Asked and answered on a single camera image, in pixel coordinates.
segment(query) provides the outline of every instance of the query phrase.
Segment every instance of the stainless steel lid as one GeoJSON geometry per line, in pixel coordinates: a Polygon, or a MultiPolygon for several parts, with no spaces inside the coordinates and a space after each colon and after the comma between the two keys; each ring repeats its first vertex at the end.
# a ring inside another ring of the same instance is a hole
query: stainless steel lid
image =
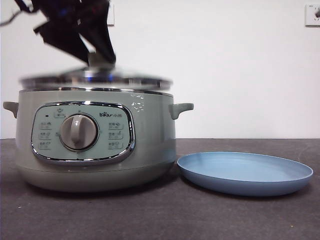
{"type": "Polygon", "coordinates": [[[28,77],[20,81],[24,90],[53,88],[107,88],[168,90],[171,81],[119,68],[86,67],[61,74],[28,77]]]}

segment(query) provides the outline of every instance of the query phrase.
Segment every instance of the plate rim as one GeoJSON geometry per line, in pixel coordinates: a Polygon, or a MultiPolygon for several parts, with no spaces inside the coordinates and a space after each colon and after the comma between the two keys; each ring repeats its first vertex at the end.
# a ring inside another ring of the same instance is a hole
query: plate rim
{"type": "Polygon", "coordinates": [[[314,174],[314,170],[306,165],[306,164],[303,164],[299,161],[294,161],[294,160],[291,160],[291,159],[288,159],[288,158],[284,158],[284,157],[279,157],[279,156],[272,156],[272,155],[266,155],[266,154],[260,154],[260,153],[252,153],[252,152],[238,152],[238,151],[201,151],[201,152],[194,152],[194,153],[190,153],[190,154],[187,154],[187,155],[183,155],[181,157],[178,158],[178,160],[176,161],[177,165],[179,166],[179,168],[181,168],[182,170],[185,170],[185,171],[188,171],[189,173],[192,173],[192,174],[196,174],[196,175],[199,175],[199,176],[202,176],[202,177],[209,177],[209,178],[213,178],[213,179],[219,179],[219,180],[228,180],[228,181],[235,181],[235,182],[245,182],[245,183],[289,183],[289,182],[296,182],[296,181],[301,181],[301,180],[305,180],[305,179],[308,179],[310,177],[312,177],[312,175],[314,174]],[[311,173],[307,176],[304,176],[304,177],[301,177],[301,178],[297,178],[297,179],[293,179],[293,180],[285,180],[285,181],[250,181],[250,180],[240,180],[240,179],[231,179],[231,178],[222,178],[222,177],[216,177],[216,176],[211,176],[211,175],[206,175],[206,174],[201,174],[201,173],[198,173],[198,172],[194,172],[194,171],[191,171],[189,169],[186,169],[185,167],[181,166],[181,164],[179,163],[179,161],[184,158],[184,157],[190,157],[192,155],[199,155],[199,154],[245,154],[245,155],[257,155],[257,156],[264,156],[264,157],[272,157],[272,158],[277,158],[277,159],[282,159],[282,160],[286,160],[286,161],[289,161],[289,162],[295,162],[295,163],[298,163],[308,169],[311,170],[311,173]]]}

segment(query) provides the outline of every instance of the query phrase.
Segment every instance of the switch plate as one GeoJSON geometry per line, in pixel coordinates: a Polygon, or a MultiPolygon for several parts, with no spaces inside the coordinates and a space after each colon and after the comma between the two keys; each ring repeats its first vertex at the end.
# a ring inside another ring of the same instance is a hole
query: switch plate
{"type": "Polygon", "coordinates": [[[320,10],[320,4],[307,4],[305,5],[305,26],[320,27],[320,17],[316,17],[316,13],[320,10]]]}
{"type": "Polygon", "coordinates": [[[109,5],[108,19],[106,23],[108,27],[115,26],[115,5],[113,3],[110,3],[109,5]]]}

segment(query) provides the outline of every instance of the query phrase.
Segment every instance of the dark gray table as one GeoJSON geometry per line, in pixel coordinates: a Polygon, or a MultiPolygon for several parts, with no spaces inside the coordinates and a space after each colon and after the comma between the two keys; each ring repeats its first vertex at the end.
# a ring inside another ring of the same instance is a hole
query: dark gray table
{"type": "Polygon", "coordinates": [[[209,191],[181,178],[175,165],[145,185],[71,194],[22,181],[15,142],[1,140],[2,240],[318,240],[320,139],[179,139],[178,157],[205,151],[273,155],[309,165],[310,184],[279,197],[209,191]]]}

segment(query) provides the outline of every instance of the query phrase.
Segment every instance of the blue plate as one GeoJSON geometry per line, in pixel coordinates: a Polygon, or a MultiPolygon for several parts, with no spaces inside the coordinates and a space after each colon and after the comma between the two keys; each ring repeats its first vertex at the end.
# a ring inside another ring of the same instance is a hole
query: blue plate
{"type": "Polygon", "coordinates": [[[289,159],[244,152],[200,152],[177,161],[182,174],[206,189],[242,196],[278,196],[303,188],[314,171],[289,159]]]}

